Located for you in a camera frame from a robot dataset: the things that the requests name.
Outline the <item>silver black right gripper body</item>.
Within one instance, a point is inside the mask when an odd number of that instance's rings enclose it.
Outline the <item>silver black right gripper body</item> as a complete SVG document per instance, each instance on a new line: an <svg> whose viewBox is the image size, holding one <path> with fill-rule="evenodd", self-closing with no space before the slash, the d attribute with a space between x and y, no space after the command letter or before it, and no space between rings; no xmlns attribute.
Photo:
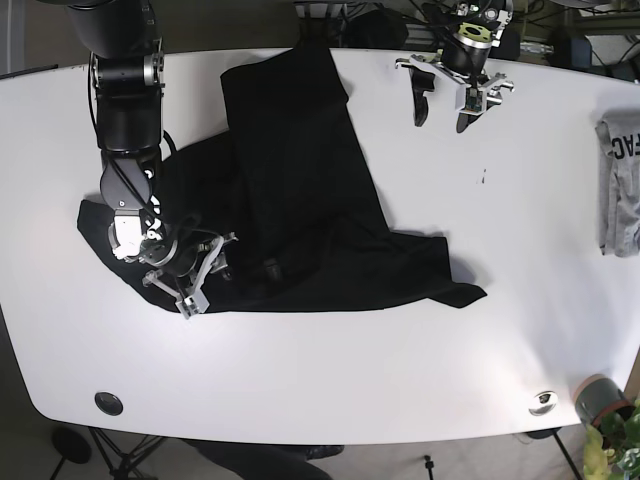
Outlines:
<svg viewBox="0 0 640 480"><path fill-rule="evenodd" d="M166 223L157 213L116 209L108 227L108 241L118 260L188 276L200 266L205 254L204 240L198 233L200 222L197 213Z"/></svg>

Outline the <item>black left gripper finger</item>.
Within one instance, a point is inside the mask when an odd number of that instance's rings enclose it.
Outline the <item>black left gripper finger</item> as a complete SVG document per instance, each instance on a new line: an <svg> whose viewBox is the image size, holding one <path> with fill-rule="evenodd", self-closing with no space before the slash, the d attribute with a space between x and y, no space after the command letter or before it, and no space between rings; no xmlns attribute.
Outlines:
<svg viewBox="0 0 640 480"><path fill-rule="evenodd" d="M414 125L421 127L426 122L429 114L426 94L433 91L433 74L412 68L410 70L410 79L414 105Z"/></svg>
<svg viewBox="0 0 640 480"><path fill-rule="evenodd" d="M486 111L486 95L482 90L466 90L461 97L458 109L456 132L463 133L477 121Z"/></svg>

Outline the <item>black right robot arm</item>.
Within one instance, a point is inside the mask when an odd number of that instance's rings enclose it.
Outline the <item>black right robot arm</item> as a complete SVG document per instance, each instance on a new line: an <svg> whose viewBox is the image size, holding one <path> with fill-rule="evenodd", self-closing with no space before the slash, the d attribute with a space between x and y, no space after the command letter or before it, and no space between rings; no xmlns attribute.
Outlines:
<svg viewBox="0 0 640 480"><path fill-rule="evenodd" d="M202 287L226 266L235 240L201 224L196 214L170 221L154 191L161 146L175 146L162 126L164 52L148 1L66 1L89 50L88 103L101 153L100 194L113 211L107 238L113 255L147 266L142 282L171 296L185 317L210 306Z"/></svg>

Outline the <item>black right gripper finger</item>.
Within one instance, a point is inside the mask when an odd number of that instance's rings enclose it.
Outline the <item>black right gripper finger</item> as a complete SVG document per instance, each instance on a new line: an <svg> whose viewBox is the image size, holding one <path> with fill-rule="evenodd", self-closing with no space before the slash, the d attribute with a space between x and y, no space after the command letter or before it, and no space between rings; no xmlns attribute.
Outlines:
<svg viewBox="0 0 640 480"><path fill-rule="evenodd" d="M216 258L208 274L219 275L224 281L231 281L233 279L232 269L226 258Z"/></svg>
<svg viewBox="0 0 640 480"><path fill-rule="evenodd" d="M153 285L173 297L175 306L185 319L204 314L210 306L203 292L208 272L216 258L226 258L224 248L232 242L232 235L214 235L211 240L199 243L193 254L181 256L185 259L182 263L185 269L178 267L177 242L159 261L152 261L151 253L148 253L145 263L153 269L145 274L145 286Z"/></svg>

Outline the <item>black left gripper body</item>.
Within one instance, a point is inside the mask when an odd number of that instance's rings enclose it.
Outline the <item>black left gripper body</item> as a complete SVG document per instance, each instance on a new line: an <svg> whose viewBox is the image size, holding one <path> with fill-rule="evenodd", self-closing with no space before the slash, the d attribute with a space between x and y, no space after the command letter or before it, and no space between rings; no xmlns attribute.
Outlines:
<svg viewBox="0 0 640 480"><path fill-rule="evenodd" d="M464 22L444 35L445 47L433 59L420 54L395 61L396 68L409 71L416 68L433 74L433 93L436 84L446 83L455 90L454 107L460 108L466 90L482 90L486 95L486 109L503 103L502 91L514 89L506 75L488 74L485 62L493 47L500 44L501 28L489 29L481 24Z"/></svg>

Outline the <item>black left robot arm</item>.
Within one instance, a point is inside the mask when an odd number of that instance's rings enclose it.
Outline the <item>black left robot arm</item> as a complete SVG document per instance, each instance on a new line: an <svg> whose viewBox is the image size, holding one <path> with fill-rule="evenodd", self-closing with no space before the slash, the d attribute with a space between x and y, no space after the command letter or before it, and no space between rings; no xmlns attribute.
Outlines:
<svg viewBox="0 0 640 480"><path fill-rule="evenodd" d="M433 56L412 54L395 61L409 71L414 125L429 115L428 96L438 83L454 89L456 131L461 134L487 111L503 103L502 92L514 83L503 73L485 68L493 49L501 44L514 13L511 1L432 1L418 11L441 49Z"/></svg>

